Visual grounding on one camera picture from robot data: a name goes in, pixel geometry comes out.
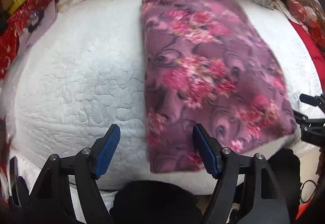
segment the black cable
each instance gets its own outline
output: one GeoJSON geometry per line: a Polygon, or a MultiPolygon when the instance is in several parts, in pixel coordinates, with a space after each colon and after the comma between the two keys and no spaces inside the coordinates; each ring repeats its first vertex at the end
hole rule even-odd
{"type": "Polygon", "coordinates": [[[303,204],[306,204],[309,200],[311,200],[311,198],[312,198],[313,195],[315,194],[316,187],[317,187],[317,184],[316,184],[315,181],[313,181],[313,180],[307,180],[305,183],[303,183],[303,185],[301,186],[301,190],[300,190],[300,200],[301,200],[301,202],[302,202],[303,204]],[[301,195],[302,195],[302,193],[303,193],[304,185],[305,185],[306,183],[308,183],[308,182],[311,182],[311,183],[313,183],[313,184],[315,185],[315,190],[313,191],[313,193],[311,194],[310,198],[309,198],[307,201],[303,201],[301,195]]]}

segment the white quilted bedspread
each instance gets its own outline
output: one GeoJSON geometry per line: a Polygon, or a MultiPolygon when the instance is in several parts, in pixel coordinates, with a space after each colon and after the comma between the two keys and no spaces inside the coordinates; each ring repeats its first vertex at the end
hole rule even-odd
{"type": "MultiPolygon", "coordinates": [[[[298,102],[300,93],[321,93],[316,69],[298,34],[280,12],[253,3],[241,5],[278,58],[294,108],[320,117],[318,109],[298,102]]],[[[98,181],[100,188],[116,190],[131,180],[146,179],[211,194],[215,181],[205,170],[150,173],[140,7],[141,0],[87,0],[58,14],[31,49],[7,110],[16,127],[12,146],[42,167],[50,154],[64,157],[91,146],[115,123],[121,128],[121,141],[107,174],[98,181]]],[[[271,143],[262,152],[268,158],[287,140],[271,143]]],[[[304,152],[306,146],[295,150],[304,152]]]]}

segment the pink floral cloth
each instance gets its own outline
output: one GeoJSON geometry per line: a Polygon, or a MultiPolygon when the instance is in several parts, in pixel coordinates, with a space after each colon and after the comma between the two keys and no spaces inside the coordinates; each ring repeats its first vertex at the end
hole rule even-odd
{"type": "Polygon", "coordinates": [[[194,124],[237,153],[296,128],[282,70],[229,0],[143,0],[151,172],[203,168],[194,124]]]}

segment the blue gripper pad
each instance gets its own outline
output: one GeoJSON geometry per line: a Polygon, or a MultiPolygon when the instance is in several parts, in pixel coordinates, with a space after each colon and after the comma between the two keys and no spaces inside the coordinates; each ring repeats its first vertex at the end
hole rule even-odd
{"type": "Polygon", "coordinates": [[[217,178],[220,175],[220,172],[217,169],[216,156],[214,155],[213,150],[206,141],[203,132],[197,125],[195,125],[193,128],[192,137],[194,145],[200,153],[202,162],[205,166],[207,173],[212,175],[213,178],[217,178]]]}
{"type": "Polygon", "coordinates": [[[96,180],[98,180],[103,174],[106,173],[108,166],[111,163],[112,157],[115,153],[116,147],[119,144],[120,138],[120,127],[118,127],[118,125],[115,125],[113,131],[108,137],[108,140],[104,144],[104,147],[102,148],[97,157],[97,167],[94,173],[96,180]]]}

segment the bed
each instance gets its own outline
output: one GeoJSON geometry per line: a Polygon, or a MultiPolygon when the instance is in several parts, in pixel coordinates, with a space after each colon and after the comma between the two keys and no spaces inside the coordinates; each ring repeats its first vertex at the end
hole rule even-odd
{"type": "MultiPolygon", "coordinates": [[[[277,57],[294,110],[310,118],[322,112],[299,102],[319,95],[311,57],[287,18],[277,10],[239,1],[277,57]]],[[[215,180],[205,170],[153,174],[147,161],[141,0],[86,0],[58,18],[48,32],[11,66],[1,95],[11,135],[11,156],[31,189],[53,153],[75,155],[102,137],[113,123],[121,141],[108,171],[97,182],[109,208],[115,193],[133,180],[173,183],[194,194],[212,194],[215,180]]],[[[249,152],[271,157],[283,146],[303,156],[312,148],[299,131],[249,152]]],[[[82,211],[71,184],[78,219],[82,211]]]]}

